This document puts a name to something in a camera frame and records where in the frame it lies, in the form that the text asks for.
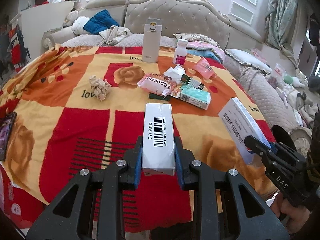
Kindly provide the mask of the person right hand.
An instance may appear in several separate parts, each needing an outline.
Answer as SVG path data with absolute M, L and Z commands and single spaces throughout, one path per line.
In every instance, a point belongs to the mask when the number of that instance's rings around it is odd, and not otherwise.
M 310 217 L 310 211 L 306 207 L 292 206 L 287 199 L 284 199 L 281 192 L 276 195 L 270 208 L 277 217 L 281 213 L 289 216 L 285 227 L 290 234 L 297 233 Z

